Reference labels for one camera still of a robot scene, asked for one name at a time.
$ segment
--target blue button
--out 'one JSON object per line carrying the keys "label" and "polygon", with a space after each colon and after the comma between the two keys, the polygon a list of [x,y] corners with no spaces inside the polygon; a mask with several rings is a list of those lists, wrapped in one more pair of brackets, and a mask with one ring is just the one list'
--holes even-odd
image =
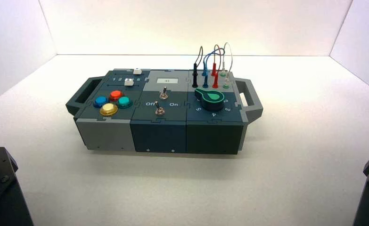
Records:
{"label": "blue button", "polygon": [[128,97],[121,97],[118,100],[118,107],[119,108],[128,108],[132,104],[131,100]]}
{"label": "blue button", "polygon": [[102,105],[108,103],[108,99],[104,96],[97,97],[97,99],[94,101],[95,107],[102,107]]}

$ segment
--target metal toggle switch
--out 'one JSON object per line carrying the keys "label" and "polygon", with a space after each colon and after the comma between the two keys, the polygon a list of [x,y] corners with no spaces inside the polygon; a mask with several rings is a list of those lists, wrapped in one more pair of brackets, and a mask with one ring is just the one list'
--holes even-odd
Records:
{"label": "metal toggle switch", "polygon": [[164,115],[165,114],[165,109],[163,107],[159,106],[158,101],[155,101],[154,104],[156,106],[155,114],[159,115],[159,116]]}
{"label": "metal toggle switch", "polygon": [[164,89],[162,90],[162,93],[159,94],[159,98],[161,98],[162,100],[165,100],[168,98],[168,94],[166,93],[166,86],[164,87]]}

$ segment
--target yellow button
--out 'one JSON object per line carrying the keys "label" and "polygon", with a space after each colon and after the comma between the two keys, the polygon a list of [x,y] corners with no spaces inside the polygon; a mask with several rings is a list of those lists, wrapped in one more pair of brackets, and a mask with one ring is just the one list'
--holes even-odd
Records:
{"label": "yellow button", "polygon": [[113,115],[117,111],[118,111],[118,106],[111,104],[111,103],[102,105],[101,109],[99,110],[101,115],[104,115],[104,116]]}

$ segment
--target white table surface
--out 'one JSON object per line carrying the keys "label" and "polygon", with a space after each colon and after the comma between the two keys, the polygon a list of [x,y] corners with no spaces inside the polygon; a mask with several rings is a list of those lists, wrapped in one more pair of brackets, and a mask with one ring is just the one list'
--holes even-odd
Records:
{"label": "white table surface", "polygon": [[369,86],[329,57],[235,57],[264,107],[239,155],[89,151],[65,103],[114,68],[194,56],[56,56],[0,96],[0,146],[38,226],[349,226],[369,159]]}

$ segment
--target dark gray housing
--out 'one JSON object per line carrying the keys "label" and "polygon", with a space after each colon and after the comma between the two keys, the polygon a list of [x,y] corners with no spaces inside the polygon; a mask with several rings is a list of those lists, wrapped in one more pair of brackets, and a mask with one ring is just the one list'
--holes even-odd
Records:
{"label": "dark gray housing", "polygon": [[[201,74],[198,71],[200,88],[204,83]],[[132,69],[114,69],[104,77],[89,78],[66,107],[88,149],[237,154],[248,124],[262,115],[262,104],[250,80],[236,79],[230,73],[229,88],[225,89],[225,77],[219,75],[219,87],[214,89],[210,74],[204,90],[225,96],[224,107],[216,112],[204,109],[195,97],[192,70],[143,69],[137,75]],[[125,86],[125,79],[133,79],[134,84]],[[167,99],[160,98],[164,87]],[[133,105],[105,117],[93,103],[114,90],[122,91]],[[248,106],[242,104],[240,93]],[[155,114],[155,101],[164,108],[163,115]]]}

